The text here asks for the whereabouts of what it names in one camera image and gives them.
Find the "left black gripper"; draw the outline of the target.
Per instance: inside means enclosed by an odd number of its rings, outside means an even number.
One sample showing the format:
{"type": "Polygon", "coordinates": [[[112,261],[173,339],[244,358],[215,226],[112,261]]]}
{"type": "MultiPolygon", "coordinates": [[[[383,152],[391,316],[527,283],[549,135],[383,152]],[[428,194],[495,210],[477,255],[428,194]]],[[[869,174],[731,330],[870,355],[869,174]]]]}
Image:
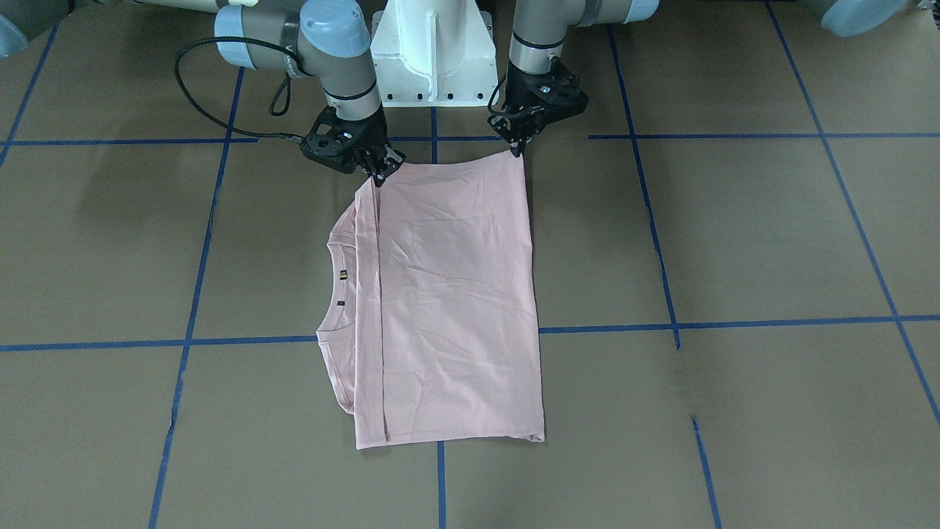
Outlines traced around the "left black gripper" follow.
{"type": "Polygon", "coordinates": [[[535,135],[550,124],[579,116],[590,97],[558,58],[549,60],[547,73],[527,73],[514,65],[499,80],[488,101],[488,123],[521,157],[535,135]]]}

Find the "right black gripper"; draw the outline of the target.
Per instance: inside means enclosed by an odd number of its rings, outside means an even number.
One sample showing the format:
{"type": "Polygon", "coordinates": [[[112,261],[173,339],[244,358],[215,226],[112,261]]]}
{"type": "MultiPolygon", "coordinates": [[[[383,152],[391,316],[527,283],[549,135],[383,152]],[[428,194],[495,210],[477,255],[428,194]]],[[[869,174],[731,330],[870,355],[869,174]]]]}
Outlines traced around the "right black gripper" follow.
{"type": "Polygon", "coordinates": [[[335,107],[326,107],[301,140],[300,148],[309,160],[331,170],[343,174],[362,170],[376,187],[385,184],[406,160],[406,155],[389,142],[382,107],[363,120],[345,120],[335,107]]]}

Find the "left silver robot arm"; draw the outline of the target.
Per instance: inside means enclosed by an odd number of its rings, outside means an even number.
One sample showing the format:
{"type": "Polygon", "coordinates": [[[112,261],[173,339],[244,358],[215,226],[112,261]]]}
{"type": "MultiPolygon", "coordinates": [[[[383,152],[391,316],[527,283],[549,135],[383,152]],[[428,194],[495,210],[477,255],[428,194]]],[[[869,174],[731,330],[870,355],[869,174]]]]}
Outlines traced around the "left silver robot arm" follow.
{"type": "Polygon", "coordinates": [[[553,123],[582,114],[588,95],[580,79],[562,63],[568,30],[598,24],[630,24],[650,18],[658,1],[517,1],[508,64],[497,87],[502,107],[488,104],[488,123],[523,155],[535,135],[553,123]]]}

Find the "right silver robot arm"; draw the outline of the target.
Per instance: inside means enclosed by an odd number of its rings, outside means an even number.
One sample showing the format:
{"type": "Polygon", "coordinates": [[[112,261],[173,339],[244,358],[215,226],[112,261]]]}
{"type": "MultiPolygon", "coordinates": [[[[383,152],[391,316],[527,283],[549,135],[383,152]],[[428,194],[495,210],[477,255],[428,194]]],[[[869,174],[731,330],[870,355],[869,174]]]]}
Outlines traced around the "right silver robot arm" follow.
{"type": "Polygon", "coordinates": [[[362,171],[380,187],[402,167],[405,156],[388,138],[385,110],[372,59],[372,35],[355,1],[160,1],[162,9],[212,14],[214,34],[176,54],[173,73],[182,94],[201,116],[231,133],[262,138],[212,116],[186,87],[181,61],[215,46],[227,63],[277,71],[282,82],[269,112],[283,116],[292,82],[316,78],[326,105],[306,134],[275,133],[296,144],[309,160],[343,174],[362,171]]]}

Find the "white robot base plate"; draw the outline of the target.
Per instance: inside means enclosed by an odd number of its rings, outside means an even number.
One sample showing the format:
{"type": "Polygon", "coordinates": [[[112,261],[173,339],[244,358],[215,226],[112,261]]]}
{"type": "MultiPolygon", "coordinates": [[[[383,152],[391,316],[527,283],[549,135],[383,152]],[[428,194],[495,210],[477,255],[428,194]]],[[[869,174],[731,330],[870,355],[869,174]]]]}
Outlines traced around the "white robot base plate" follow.
{"type": "Polygon", "coordinates": [[[388,1],[372,15],[380,101],[483,107],[496,91],[493,20],[474,1],[388,1]]]}

